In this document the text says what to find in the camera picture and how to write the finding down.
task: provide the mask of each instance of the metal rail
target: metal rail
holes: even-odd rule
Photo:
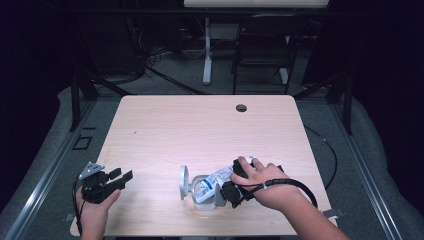
[[[392,215],[390,214],[390,210],[387,207],[384,198],[381,196],[380,191],[374,182],[371,172],[368,169],[368,166],[358,148],[358,145],[356,144],[354,135],[349,135],[344,128],[343,122],[341,120],[340,109],[338,109],[337,105],[335,104],[330,104],[329,106],[333,116],[336,119],[340,131],[342,132],[352,151],[354,164],[356,170],[358,171],[359,178],[361,179],[364,189],[368,194],[368,197],[381,223],[381,226],[383,227],[387,239],[403,239],[395,221],[392,218]]]
[[[49,165],[44,172],[31,196],[28,198],[24,208],[17,217],[15,223],[10,228],[6,239],[26,239],[25,235],[28,231],[32,221],[38,213],[41,205],[43,204],[51,187],[55,183],[60,170],[65,164],[65,157],[72,147],[72,143],[78,138],[82,130],[83,123],[86,121],[94,108],[95,102],[87,102],[87,105],[82,110],[81,123],[78,125],[76,131],[69,132],[65,141],[63,142],[56,159]]]

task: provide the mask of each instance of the chair leg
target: chair leg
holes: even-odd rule
[[[293,68],[294,68],[294,64],[290,67],[289,74],[287,76],[287,83],[286,83],[286,88],[284,89],[284,95],[287,95],[287,93],[289,91],[290,80],[291,80],[291,75],[292,75],[292,72],[293,72]]]

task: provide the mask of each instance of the bottle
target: bottle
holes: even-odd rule
[[[246,160],[247,162],[251,163],[253,158],[255,157],[249,156],[249,157],[246,157]],[[200,189],[195,191],[194,198],[196,203],[202,203],[206,199],[215,195],[216,184],[218,184],[219,187],[222,187],[222,185],[225,182],[230,181],[230,175],[232,172],[233,172],[233,166],[231,165],[217,172],[214,172],[211,175],[207,176],[205,179],[203,179],[199,183]]]

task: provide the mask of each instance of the light wood surface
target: light wood surface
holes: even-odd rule
[[[185,0],[185,7],[326,8],[328,0]]]
[[[247,111],[238,112],[238,104]],[[295,234],[281,213],[254,199],[207,212],[196,210],[190,195],[180,199],[181,165],[188,167],[191,182],[250,155],[265,165],[282,165],[312,190],[320,210],[331,208],[292,97],[124,97],[97,163],[106,172],[133,170],[134,178],[110,209],[106,235]],[[75,223],[71,233],[78,235]]]

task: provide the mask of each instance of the hand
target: hand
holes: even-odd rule
[[[243,178],[237,174],[231,174],[230,178],[237,185],[256,185],[262,184],[268,180],[276,178],[289,178],[287,174],[282,172],[274,164],[269,163],[266,167],[256,158],[252,160],[253,168],[244,157],[239,157],[238,161],[246,172],[248,178]],[[250,191],[255,187],[243,187]],[[267,189],[261,189],[253,194],[256,200],[263,206],[272,208],[278,211],[283,211],[285,206],[288,206],[292,199],[296,196],[302,196],[300,190],[291,185],[273,185]]]
[[[82,226],[81,239],[102,239],[106,229],[108,211],[112,204],[121,195],[121,190],[115,190],[108,198],[100,204],[86,202],[82,198],[82,188],[76,194],[78,209],[82,212],[80,216]]]

